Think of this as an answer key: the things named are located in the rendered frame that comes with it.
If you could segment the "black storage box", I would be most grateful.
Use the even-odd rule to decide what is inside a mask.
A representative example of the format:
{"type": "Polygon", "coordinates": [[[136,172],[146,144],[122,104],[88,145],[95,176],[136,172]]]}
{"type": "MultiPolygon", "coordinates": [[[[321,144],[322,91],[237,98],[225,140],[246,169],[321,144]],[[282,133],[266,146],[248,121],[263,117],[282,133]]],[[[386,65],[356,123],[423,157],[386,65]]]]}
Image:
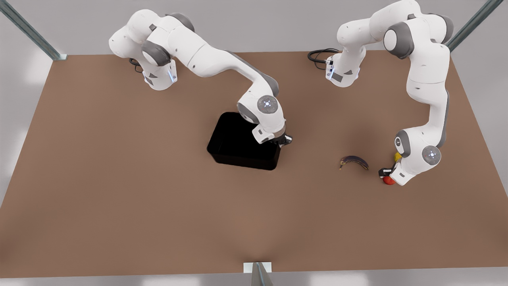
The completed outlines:
{"type": "Polygon", "coordinates": [[[281,149],[271,142],[259,144],[252,135],[255,127],[237,112],[224,112],[218,118],[207,152],[220,164],[274,170],[281,149]]]}

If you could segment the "silver frame post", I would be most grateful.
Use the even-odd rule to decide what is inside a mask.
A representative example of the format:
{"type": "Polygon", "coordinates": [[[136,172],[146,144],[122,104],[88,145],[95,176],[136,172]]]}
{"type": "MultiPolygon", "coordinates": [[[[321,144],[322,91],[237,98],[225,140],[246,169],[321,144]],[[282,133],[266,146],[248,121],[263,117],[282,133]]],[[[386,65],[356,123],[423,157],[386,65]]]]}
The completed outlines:
{"type": "Polygon", "coordinates": [[[272,272],[272,262],[246,262],[243,263],[243,273],[251,274],[250,286],[273,286],[269,276],[272,272]]]}
{"type": "Polygon", "coordinates": [[[66,54],[60,54],[40,33],[36,31],[7,0],[0,0],[0,12],[6,16],[20,31],[33,41],[51,60],[66,60],[66,54]]]}
{"type": "Polygon", "coordinates": [[[472,18],[470,18],[446,44],[450,52],[453,52],[466,38],[468,38],[468,36],[503,2],[504,0],[486,0],[472,18]]]}

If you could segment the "dark purple banana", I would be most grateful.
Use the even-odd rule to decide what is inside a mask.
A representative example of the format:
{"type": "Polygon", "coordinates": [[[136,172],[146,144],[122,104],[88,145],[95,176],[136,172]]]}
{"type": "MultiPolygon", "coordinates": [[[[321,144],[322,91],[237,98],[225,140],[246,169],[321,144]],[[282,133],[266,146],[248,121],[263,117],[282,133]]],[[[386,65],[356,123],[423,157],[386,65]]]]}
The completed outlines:
{"type": "Polygon", "coordinates": [[[369,164],[363,158],[354,155],[341,158],[339,170],[341,170],[344,165],[352,162],[361,165],[361,167],[363,167],[365,170],[369,170],[369,164]]]}

